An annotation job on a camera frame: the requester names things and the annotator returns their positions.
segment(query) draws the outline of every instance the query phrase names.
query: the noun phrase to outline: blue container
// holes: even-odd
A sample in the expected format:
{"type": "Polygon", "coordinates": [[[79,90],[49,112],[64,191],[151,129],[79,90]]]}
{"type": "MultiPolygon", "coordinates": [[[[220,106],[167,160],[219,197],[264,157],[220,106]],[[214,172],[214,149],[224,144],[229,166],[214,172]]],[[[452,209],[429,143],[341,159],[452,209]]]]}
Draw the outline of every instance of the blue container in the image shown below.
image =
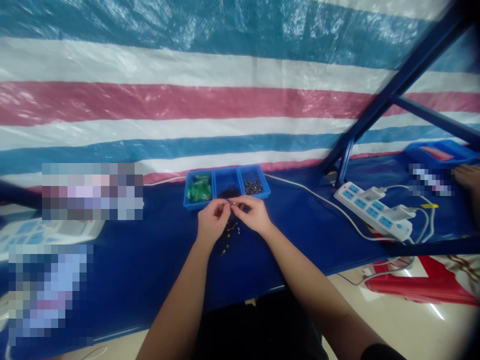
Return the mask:
{"type": "Polygon", "coordinates": [[[211,186],[211,194],[212,198],[215,198],[215,177],[213,171],[211,170],[200,170],[200,171],[191,171],[186,174],[186,181],[185,181],[185,193],[183,195],[183,206],[186,207],[189,211],[203,209],[206,207],[210,201],[200,201],[200,202],[190,202],[188,198],[188,189],[189,186],[194,181],[194,177],[196,175],[209,175],[210,176],[210,186],[211,186]]]}
{"type": "Polygon", "coordinates": [[[213,170],[213,176],[215,177],[215,199],[225,199],[222,195],[223,192],[238,193],[238,196],[244,195],[242,192],[242,182],[240,180],[240,174],[237,167],[224,167],[213,170]]]}
{"type": "Polygon", "coordinates": [[[472,163],[479,157],[479,154],[475,151],[470,150],[453,140],[414,142],[411,143],[404,152],[413,160],[420,164],[425,164],[430,169],[453,169],[459,164],[472,163]],[[435,148],[449,155],[453,155],[453,158],[447,161],[440,161],[429,152],[420,148],[424,146],[435,148]]]}
{"type": "Polygon", "coordinates": [[[260,179],[263,192],[252,196],[259,199],[266,199],[270,195],[270,188],[260,165],[192,171],[186,174],[185,193],[183,195],[183,206],[189,211],[203,209],[210,203],[210,201],[190,202],[187,196],[189,186],[194,180],[194,176],[199,174],[210,176],[210,185],[214,199],[219,199],[225,190],[238,190],[240,195],[245,195],[244,180],[253,182],[256,177],[260,179]]]}
{"type": "Polygon", "coordinates": [[[258,177],[260,179],[261,187],[263,188],[263,192],[253,194],[252,196],[259,199],[266,199],[270,195],[270,188],[267,180],[265,180],[264,172],[260,165],[252,165],[252,166],[241,166],[238,168],[238,173],[240,174],[240,181],[242,185],[242,194],[245,194],[245,186],[244,180],[249,182],[254,182],[255,178],[258,177]]]}

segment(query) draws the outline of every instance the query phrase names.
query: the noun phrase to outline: plug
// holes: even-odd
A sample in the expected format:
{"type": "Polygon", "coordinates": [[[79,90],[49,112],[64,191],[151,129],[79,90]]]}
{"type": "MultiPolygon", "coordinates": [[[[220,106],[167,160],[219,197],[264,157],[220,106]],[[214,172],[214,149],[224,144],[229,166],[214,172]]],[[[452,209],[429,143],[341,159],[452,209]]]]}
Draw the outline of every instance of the plug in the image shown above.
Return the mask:
{"type": "Polygon", "coordinates": [[[377,188],[372,186],[368,190],[362,192],[358,197],[365,200],[366,202],[372,202],[385,197],[385,189],[383,187],[377,188]]]}
{"type": "Polygon", "coordinates": [[[392,221],[400,221],[414,218],[417,214],[415,213],[415,210],[413,208],[406,207],[405,205],[400,204],[390,209],[384,210],[383,215],[385,215],[392,221]]]}

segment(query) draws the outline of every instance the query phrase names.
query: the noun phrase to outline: blue metal beam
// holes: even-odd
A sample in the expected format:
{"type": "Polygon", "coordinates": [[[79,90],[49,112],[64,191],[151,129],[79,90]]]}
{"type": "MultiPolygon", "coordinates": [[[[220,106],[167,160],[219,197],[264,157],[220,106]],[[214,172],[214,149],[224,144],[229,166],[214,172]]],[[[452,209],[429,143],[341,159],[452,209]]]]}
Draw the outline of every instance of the blue metal beam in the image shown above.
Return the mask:
{"type": "Polygon", "coordinates": [[[343,152],[343,156],[340,161],[340,168],[336,173],[335,187],[338,189],[345,182],[345,174],[347,173],[347,166],[350,160],[350,154],[352,153],[352,148],[354,147],[354,139],[351,139],[343,152]]]}
{"type": "Polygon", "coordinates": [[[417,245],[400,245],[398,243],[385,245],[390,257],[430,256],[454,254],[480,254],[480,236],[454,240],[426,242],[417,245]]]}
{"type": "Polygon", "coordinates": [[[460,5],[455,3],[418,44],[398,73],[372,101],[357,122],[340,137],[321,163],[321,171],[328,174],[342,156],[350,140],[357,141],[392,106],[391,97],[402,95],[471,24],[472,20],[462,11],[460,5]]]}
{"type": "Polygon", "coordinates": [[[468,127],[461,122],[444,116],[436,111],[429,109],[428,107],[420,105],[419,103],[416,103],[415,101],[407,99],[403,96],[394,95],[391,101],[395,105],[411,112],[414,115],[417,115],[418,117],[428,121],[436,127],[439,127],[440,129],[449,132],[453,136],[465,140],[472,147],[476,147],[478,149],[478,147],[480,146],[480,131],[468,127]]]}
{"type": "Polygon", "coordinates": [[[42,209],[42,194],[5,181],[0,181],[0,201],[22,205],[35,210],[42,209]]]}

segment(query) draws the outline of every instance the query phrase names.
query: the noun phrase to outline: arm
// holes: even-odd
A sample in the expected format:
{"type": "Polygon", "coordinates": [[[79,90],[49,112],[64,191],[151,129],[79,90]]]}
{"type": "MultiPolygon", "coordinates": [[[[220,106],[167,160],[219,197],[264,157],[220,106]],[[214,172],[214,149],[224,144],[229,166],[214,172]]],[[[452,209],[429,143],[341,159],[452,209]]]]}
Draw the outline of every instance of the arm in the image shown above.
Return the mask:
{"type": "Polygon", "coordinates": [[[143,341],[136,360],[187,359],[199,331],[210,253],[230,216],[226,200],[215,199],[198,213],[198,235],[143,341]],[[216,216],[217,209],[221,216],[216,216]]]}
{"type": "Polygon", "coordinates": [[[271,223],[263,201],[251,196],[230,200],[251,208],[245,213],[231,206],[239,219],[265,239],[291,291],[339,360],[358,360],[370,345],[385,344],[330,280],[271,223]]]}
{"type": "Polygon", "coordinates": [[[455,168],[455,180],[470,193],[473,218],[480,229],[480,168],[462,164],[455,168]]]}

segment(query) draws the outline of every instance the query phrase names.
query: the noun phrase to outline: pixelated blur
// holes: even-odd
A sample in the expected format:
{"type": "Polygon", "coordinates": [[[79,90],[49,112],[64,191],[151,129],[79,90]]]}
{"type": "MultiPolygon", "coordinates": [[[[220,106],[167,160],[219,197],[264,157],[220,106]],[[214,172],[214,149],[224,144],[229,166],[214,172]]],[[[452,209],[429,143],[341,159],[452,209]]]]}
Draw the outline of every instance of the pixelated blur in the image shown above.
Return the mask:
{"type": "Polygon", "coordinates": [[[44,220],[142,220],[140,163],[42,164],[44,220]]]}
{"type": "Polygon", "coordinates": [[[409,187],[415,196],[453,196],[455,193],[448,181],[453,180],[452,171],[445,168],[427,169],[420,163],[408,166],[409,187]]]}
{"type": "MultiPolygon", "coordinates": [[[[93,245],[12,245],[9,248],[8,345],[34,346],[65,327],[77,310],[93,262],[93,245]]],[[[70,341],[92,345],[80,332],[70,341]]]]}

